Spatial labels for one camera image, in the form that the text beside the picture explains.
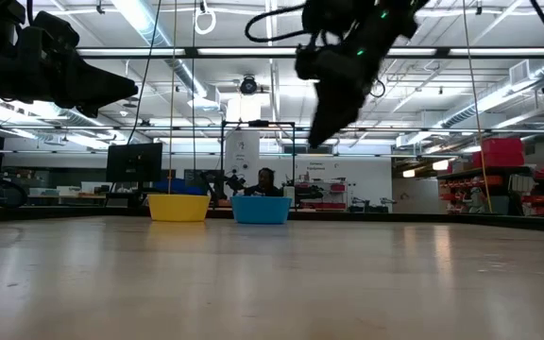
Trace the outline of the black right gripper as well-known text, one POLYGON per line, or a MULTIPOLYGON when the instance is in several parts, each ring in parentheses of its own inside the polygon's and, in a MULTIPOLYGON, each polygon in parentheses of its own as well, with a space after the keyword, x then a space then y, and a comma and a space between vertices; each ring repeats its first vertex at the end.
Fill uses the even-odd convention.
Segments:
POLYGON ((295 70, 301 79, 317 79, 317 106, 308 143, 319 147, 354 123, 378 77, 385 57, 399 36, 412 38, 416 21, 362 21, 339 44, 300 46, 295 70))

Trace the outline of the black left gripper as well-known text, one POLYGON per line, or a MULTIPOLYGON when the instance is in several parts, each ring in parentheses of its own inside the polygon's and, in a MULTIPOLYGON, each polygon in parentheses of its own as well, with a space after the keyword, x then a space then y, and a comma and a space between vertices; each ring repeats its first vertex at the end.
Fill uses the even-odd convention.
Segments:
POLYGON ((23 13, 14 17, 14 29, 20 59, 20 71, 14 77, 19 82, 16 100, 55 102, 96 118, 101 107, 138 92, 133 80, 80 59, 79 35, 60 17, 46 11, 33 18, 23 13))

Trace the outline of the light blue plastic bowl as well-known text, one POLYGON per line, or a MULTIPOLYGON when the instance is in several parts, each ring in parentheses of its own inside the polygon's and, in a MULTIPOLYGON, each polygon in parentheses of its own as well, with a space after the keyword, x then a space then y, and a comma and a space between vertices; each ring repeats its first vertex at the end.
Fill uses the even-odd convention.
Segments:
POLYGON ((281 225, 288 219, 292 199, 285 196, 233 196, 232 213, 239 224, 281 225))

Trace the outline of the yellow plastic bowl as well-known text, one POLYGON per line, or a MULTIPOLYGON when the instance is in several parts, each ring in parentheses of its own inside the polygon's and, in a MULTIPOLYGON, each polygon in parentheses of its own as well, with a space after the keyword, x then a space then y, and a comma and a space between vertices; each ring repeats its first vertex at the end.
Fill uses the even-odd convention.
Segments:
POLYGON ((151 219, 158 222, 202 222, 210 204, 208 195, 152 194, 147 200, 151 219))

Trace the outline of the shelf with red bins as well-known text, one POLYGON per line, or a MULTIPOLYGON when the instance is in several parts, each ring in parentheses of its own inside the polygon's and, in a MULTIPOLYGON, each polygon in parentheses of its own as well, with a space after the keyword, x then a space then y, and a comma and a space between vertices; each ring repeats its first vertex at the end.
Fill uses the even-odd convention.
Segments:
POLYGON ((302 181, 295 184, 299 209, 345 211, 348 207, 348 183, 344 178, 302 181))

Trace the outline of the black computer monitor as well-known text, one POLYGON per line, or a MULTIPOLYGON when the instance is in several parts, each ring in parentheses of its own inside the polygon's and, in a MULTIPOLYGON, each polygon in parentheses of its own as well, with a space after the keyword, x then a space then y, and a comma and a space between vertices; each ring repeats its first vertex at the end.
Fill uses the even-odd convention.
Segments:
POLYGON ((149 182, 162 177, 162 144, 111 145, 106 181, 149 182))

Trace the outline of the person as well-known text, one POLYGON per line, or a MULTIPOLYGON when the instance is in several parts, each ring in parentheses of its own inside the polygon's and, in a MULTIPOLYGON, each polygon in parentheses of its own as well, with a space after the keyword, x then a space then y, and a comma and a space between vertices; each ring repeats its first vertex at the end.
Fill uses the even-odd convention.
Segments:
POLYGON ((274 185, 275 173, 264 167, 258 173, 258 183, 244 190, 245 196, 283 196, 283 191, 274 185))

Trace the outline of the blue storage bin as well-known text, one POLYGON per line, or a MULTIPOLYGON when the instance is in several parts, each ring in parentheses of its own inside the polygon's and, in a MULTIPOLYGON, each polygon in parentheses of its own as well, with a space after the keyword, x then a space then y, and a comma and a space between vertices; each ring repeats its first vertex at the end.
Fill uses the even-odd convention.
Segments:
POLYGON ((191 184, 183 178, 172 178, 171 180, 162 180, 153 183, 153 188, 167 193, 171 190, 172 195, 195 195, 204 196, 207 194, 207 190, 203 187, 191 184))

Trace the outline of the storage rack with small bins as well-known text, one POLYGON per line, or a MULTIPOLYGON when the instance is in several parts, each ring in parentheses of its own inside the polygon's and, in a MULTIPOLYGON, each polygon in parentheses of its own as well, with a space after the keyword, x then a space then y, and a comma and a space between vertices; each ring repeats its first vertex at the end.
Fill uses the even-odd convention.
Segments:
POLYGON ((487 167, 438 178, 448 214, 544 217, 544 169, 487 167))

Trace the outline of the red storage crates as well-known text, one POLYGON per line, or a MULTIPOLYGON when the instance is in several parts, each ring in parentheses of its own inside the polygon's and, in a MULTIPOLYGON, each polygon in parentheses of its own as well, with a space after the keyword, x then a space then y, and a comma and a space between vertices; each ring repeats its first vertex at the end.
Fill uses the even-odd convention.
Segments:
POLYGON ((524 165, 523 144, 520 138, 483 139, 481 150, 472 154, 475 168, 518 167, 524 165))

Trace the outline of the black metal station frame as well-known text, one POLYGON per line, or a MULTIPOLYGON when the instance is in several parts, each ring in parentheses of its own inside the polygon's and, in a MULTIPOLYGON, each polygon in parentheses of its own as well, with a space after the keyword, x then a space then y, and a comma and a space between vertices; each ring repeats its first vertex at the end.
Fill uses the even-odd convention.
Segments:
POLYGON ((236 185, 252 186, 256 183, 259 164, 262 154, 260 153, 260 138, 262 132, 283 133, 286 129, 291 130, 288 138, 291 141, 289 153, 283 153, 282 139, 276 141, 280 153, 264 154, 266 157, 282 158, 291 157, 291 177, 283 188, 283 193, 293 199, 292 208, 297 207, 295 199, 296 179, 296 153, 295 136, 296 126, 293 122, 271 122, 267 120, 253 120, 248 122, 226 121, 221 122, 220 128, 220 171, 223 173, 225 182, 231 184, 231 189, 236 185))

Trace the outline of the black horizontal frame bar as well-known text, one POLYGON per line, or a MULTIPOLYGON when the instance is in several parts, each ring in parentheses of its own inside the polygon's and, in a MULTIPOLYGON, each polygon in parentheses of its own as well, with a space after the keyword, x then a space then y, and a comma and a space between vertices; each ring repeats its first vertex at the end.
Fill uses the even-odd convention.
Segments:
MULTIPOLYGON (((90 60, 127 59, 293 59, 297 49, 289 46, 264 47, 82 47, 77 52, 90 60)), ((544 47, 405 47, 391 48, 395 60, 544 60, 544 47)))

